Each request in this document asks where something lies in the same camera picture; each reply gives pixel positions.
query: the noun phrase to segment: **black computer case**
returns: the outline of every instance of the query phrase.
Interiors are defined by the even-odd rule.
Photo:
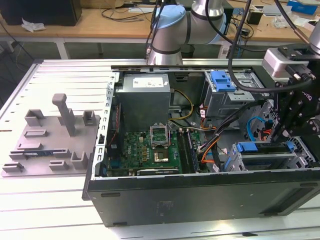
[[[75,26],[82,14],[80,0],[0,0],[0,11],[8,25]]]

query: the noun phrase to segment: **metal table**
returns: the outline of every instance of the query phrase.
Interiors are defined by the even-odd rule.
[[[56,116],[54,93],[67,94],[75,115],[100,114],[106,95],[105,77],[111,65],[143,65],[142,59],[45,60],[33,64],[0,110],[0,167],[9,161],[26,125],[28,109]],[[221,59],[185,60],[186,65],[226,66]],[[234,60],[252,66],[259,59]],[[233,219],[106,228],[91,201],[83,201],[85,176],[0,178],[0,239],[226,239],[252,233],[250,240],[320,238],[320,196],[285,217]]]

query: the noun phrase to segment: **black box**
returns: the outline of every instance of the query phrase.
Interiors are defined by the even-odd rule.
[[[8,25],[22,18],[44,25],[75,26],[82,14],[80,0],[0,0],[0,11]]]
[[[260,19],[264,13],[262,11],[249,11],[248,17],[246,18],[246,22],[252,25],[259,25]]]
[[[230,5],[226,0],[222,2],[222,7],[224,9],[224,14],[226,17],[226,22],[225,22],[225,30],[223,32],[224,35],[227,35],[228,30],[229,30],[229,25],[230,21],[234,12],[234,7]]]

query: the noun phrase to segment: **wooden desk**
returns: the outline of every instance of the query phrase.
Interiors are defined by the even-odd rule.
[[[239,1],[228,1],[234,8],[244,8],[246,3]],[[273,0],[264,0],[263,2],[269,3],[271,5],[275,5]],[[260,0],[253,0],[252,5],[266,5],[262,3]],[[300,16],[305,19],[314,19],[315,15],[320,13],[319,8],[317,9],[314,15],[307,15],[298,12],[293,12],[295,15]],[[262,16],[259,25],[251,25],[254,30],[254,34],[252,38],[250,38],[248,45],[250,45],[251,41],[254,42],[293,42],[293,43],[301,43],[300,38],[294,33],[294,31],[290,28],[279,28],[276,29],[273,24],[274,17],[273,16]],[[299,26],[299,28],[309,37],[311,31],[305,29],[304,27]],[[236,27],[231,25],[228,31],[228,37],[233,39],[236,34]]]
[[[273,0],[265,0],[267,3],[274,4]],[[246,3],[229,0],[229,3],[235,8],[243,8]],[[264,5],[260,0],[253,0],[255,5]],[[113,18],[125,18],[134,16],[137,13],[124,12],[113,14]],[[313,19],[313,16],[300,14],[301,17]],[[82,16],[76,26],[56,26],[47,25],[46,30],[37,32],[28,32],[19,25],[9,26],[2,19],[6,29],[13,35],[17,41],[21,42],[54,42],[57,45],[62,59],[69,59],[69,53],[65,43],[145,43],[150,32],[150,22],[144,16],[139,16],[141,21],[136,22],[117,22],[106,19],[101,16],[99,9],[83,9]],[[248,45],[256,46],[279,46],[287,43],[300,43],[301,40],[289,28],[276,29],[272,25],[273,17],[262,16],[259,25],[252,25],[254,35],[248,41]],[[301,27],[303,32],[309,36],[311,32]],[[228,37],[233,39],[235,36],[235,27],[231,26],[228,31]],[[12,41],[7,33],[0,27],[0,41],[2,45]],[[221,44],[221,50],[229,48],[229,43],[221,40],[216,44]],[[102,45],[98,44],[99,52],[102,53]]]

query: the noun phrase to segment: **white paper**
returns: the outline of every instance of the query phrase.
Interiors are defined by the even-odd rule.
[[[163,88],[162,77],[135,77],[133,79],[134,88]]]
[[[306,18],[303,18],[303,17],[298,17],[296,20],[294,20],[293,23],[294,23],[294,25],[303,27],[309,21],[310,21],[310,19],[306,19]]]
[[[45,25],[43,23],[33,23],[33,22],[28,22],[22,18],[22,24],[21,27],[24,29],[28,30],[29,32],[34,32],[34,31],[40,31],[40,30],[45,30]]]

